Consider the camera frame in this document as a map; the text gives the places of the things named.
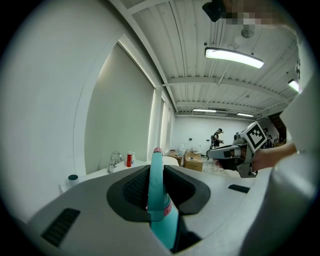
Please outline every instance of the cardboard box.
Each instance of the cardboard box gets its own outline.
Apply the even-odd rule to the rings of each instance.
[[[176,159],[178,161],[178,165],[181,166],[182,156],[179,156],[179,155],[176,155],[176,154],[178,154],[177,151],[169,151],[168,157]]]
[[[188,168],[191,170],[202,172],[202,166],[203,166],[203,163],[201,160],[201,154],[194,154],[194,153],[190,152],[189,150],[185,151],[185,154],[183,156],[183,167],[184,168]]]

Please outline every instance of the ceiling light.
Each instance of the ceiling light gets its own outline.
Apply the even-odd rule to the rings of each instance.
[[[293,79],[291,79],[288,84],[297,92],[300,91],[300,85]]]
[[[214,113],[217,112],[216,110],[212,110],[212,109],[194,109],[194,112],[206,112],[206,113]]]
[[[264,62],[261,59],[252,57],[250,55],[240,53],[234,50],[226,50],[221,48],[205,48],[205,57],[208,59],[219,59],[233,62],[240,62],[249,66],[260,69]]]
[[[237,113],[238,116],[244,116],[244,117],[250,117],[253,118],[254,115],[253,114],[243,114],[243,113]]]

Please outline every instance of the person in black clothing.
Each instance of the person in black clothing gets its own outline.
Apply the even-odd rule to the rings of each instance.
[[[220,139],[219,139],[219,134],[220,134],[220,133],[224,133],[221,128],[219,128],[213,135],[211,135],[210,150],[212,150],[213,147],[214,147],[214,148],[219,147],[219,144],[220,144],[220,143],[222,143],[222,144],[224,143],[223,140],[220,140]]]
[[[272,141],[271,141],[272,137],[269,134],[268,138],[266,140],[266,142],[264,143],[264,149],[271,149],[272,148]]]

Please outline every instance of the white bottle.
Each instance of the white bottle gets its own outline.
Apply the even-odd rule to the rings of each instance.
[[[131,164],[134,164],[136,160],[136,153],[132,152]]]

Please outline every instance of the pink tip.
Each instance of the pink tip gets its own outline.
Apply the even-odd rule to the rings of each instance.
[[[155,153],[155,152],[161,152],[161,153],[162,153],[162,150],[161,150],[160,147],[156,147],[156,148],[154,149],[153,153]]]

